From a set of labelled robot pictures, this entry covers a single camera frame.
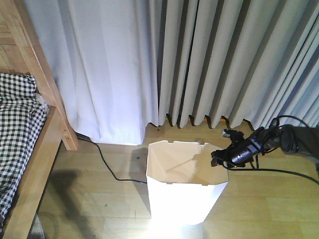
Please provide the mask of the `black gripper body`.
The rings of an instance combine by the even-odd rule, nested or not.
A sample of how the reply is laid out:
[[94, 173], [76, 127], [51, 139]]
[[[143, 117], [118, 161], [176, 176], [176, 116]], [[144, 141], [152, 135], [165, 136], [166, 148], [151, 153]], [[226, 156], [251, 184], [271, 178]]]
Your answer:
[[245, 167], [246, 163], [253, 162], [254, 145], [250, 141], [231, 143], [226, 149], [211, 153], [211, 166]]

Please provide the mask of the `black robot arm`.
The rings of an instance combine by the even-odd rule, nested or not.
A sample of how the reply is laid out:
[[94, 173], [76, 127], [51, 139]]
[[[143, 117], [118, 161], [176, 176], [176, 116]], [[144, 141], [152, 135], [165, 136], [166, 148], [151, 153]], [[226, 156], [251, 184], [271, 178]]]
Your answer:
[[223, 150], [211, 152], [211, 166], [223, 166], [231, 171], [246, 171], [245, 165], [249, 163], [249, 171], [281, 172], [309, 179], [316, 184], [318, 180], [308, 175], [293, 171], [261, 168], [258, 155], [265, 155], [276, 149], [285, 154], [302, 154], [319, 158], [319, 129], [313, 127], [299, 127], [293, 125], [260, 127], [245, 138], [244, 133], [238, 130], [224, 129], [222, 136], [229, 138], [231, 144]]

